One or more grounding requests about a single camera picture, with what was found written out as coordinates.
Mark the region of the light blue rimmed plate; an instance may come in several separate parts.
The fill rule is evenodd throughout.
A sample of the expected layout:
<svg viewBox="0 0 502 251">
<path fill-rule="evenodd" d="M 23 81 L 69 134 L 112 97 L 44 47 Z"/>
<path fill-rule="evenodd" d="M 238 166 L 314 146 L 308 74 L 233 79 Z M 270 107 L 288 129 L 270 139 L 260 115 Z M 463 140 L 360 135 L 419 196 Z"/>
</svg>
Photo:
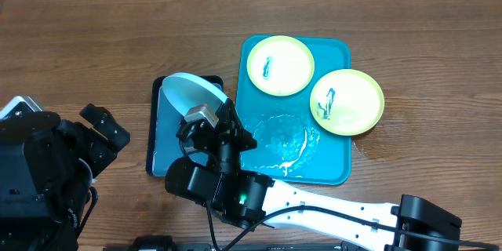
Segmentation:
<svg viewBox="0 0 502 251">
<path fill-rule="evenodd" d="M 193 107 L 202 104 L 207 104 L 213 111 L 217 111 L 228 99 L 228 96 L 213 83 L 185 72 L 164 78 L 162 90 L 167 100 L 182 116 Z"/>
</svg>

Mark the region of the green rimmed plate top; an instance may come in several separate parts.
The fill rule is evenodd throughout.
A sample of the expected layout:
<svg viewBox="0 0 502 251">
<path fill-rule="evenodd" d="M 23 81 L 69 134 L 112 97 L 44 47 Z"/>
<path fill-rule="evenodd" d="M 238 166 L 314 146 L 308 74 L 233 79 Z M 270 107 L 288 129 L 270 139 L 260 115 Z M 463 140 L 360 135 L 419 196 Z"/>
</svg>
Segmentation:
<svg viewBox="0 0 502 251">
<path fill-rule="evenodd" d="M 263 93 L 290 96 L 310 83 L 315 73 L 315 59 L 300 40 L 276 35 L 259 41 L 251 49 L 246 71 Z"/>
</svg>

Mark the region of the green rimmed plate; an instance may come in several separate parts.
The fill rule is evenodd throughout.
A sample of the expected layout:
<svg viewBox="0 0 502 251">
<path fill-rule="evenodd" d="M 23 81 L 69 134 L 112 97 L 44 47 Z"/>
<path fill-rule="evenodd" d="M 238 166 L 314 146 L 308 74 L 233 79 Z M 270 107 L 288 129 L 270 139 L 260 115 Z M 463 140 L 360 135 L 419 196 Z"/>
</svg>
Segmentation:
<svg viewBox="0 0 502 251">
<path fill-rule="evenodd" d="M 259 41 L 251 49 L 246 71 L 263 93 L 290 96 L 310 83 L 315 73 L 315 59 L 300 40 L 276 35 Z"/>
<path fill-rule="evenodd" d="M 314 120 L 340 136 L 357 136 L 372 129 L 380 121 L 384 106 L 380 85 L 355 69 L 340 69 L 322 76 L 309 99 Z"/>
</svg>

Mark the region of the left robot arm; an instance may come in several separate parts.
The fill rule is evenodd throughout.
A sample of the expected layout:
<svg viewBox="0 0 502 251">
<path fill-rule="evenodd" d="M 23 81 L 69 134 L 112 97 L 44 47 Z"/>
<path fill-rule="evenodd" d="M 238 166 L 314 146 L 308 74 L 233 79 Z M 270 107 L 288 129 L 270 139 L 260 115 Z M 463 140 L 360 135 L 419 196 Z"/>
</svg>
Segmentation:
<svg viewBox="0 0 502 251">
<path fill-rule="evenodd" d="M 62 119 L 29 96 L 1 110 L 1 248 L 76 250 L 98 201 L 94 179 L 130 142 L 104 107 Z"/>
</svg>

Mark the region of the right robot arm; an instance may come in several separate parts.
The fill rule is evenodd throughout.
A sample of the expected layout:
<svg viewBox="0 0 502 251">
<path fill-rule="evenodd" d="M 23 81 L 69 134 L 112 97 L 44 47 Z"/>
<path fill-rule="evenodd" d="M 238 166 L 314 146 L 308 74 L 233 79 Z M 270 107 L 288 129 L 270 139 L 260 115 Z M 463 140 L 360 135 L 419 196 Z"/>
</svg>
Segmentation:
<svg viewBox="0 0 502 251">
<path fill-rule="evenodd" d="M 240 167 L 240 154 L 256 148 L 230 99 L 173 103 L 182 117 L 176 138 L 192 142 L 166 173 L 173 195 L 203 206 L 209 219 L 242 229 L 247 235 L 261 224 L 303 228 L 338 238 L 365 250 L 484 250 L 498 247 L 460 240 L 461 220 L 417 196 L 403 195 L 399 204 L 351 202 L 302 191 Z M 201 165 L 192 153 L 207 155 Z"/>
</svg>

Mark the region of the teal plastic serving tray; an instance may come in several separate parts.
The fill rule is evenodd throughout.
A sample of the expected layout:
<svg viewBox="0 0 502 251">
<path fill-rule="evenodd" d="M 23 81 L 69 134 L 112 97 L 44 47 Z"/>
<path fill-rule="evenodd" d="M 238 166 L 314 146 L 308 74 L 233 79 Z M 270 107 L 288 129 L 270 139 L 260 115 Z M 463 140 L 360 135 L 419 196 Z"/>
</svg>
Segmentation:
<svg viewBox="0 0 502 251">
<path fill-rule="evenodd" d="M 351 52 L 331 38 L 302 38 L 315 60 L 311 82 L 292 96 L 272 96 L 250 80 L 246 63 L 262 35 L 242 46 L 235 108 L 257 147 L 241 154 L 244 170 L 277 180 L 306 184 L 342 184 L 351 173 L 351 138 L 323 129 L 311 114 L 309 100 L 315 83 L 331 71 L 351 66 Z"/>
</svg>

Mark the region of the black water tray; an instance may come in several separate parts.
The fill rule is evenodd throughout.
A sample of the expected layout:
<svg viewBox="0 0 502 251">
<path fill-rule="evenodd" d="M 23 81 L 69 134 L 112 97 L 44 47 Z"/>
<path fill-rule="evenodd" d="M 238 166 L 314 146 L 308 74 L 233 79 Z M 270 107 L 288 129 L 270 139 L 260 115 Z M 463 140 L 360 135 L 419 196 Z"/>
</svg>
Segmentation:
<svg viewBox="0 0 502 251">
<path fill-rule="evenodd" d="M 156 78 L 152 87 L 146 172 L 153 177 L 164 177 L 172 162 L 182 155 L 176 133 L 183 118 L 163 94 L 164 78 Z"/>
</svg>

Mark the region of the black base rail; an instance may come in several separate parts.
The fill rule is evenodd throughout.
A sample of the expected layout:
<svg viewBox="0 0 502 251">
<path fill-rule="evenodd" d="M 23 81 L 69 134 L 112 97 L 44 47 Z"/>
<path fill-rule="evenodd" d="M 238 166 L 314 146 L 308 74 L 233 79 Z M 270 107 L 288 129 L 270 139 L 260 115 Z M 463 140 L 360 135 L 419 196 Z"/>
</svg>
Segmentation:
<svg viewBox="0 0 502 251">
<path fill-rule="evenodd" d="M 363 251 L 362 247 L 348 242 L 330 244 L 295 245 L 235 245 L 231 251 Z M 210 244 L 177 244 L 172 236 L 147 235 L 137 237 L 129 246 L 106 246 L 103 251 L 216 251 Z"/>
</svg>

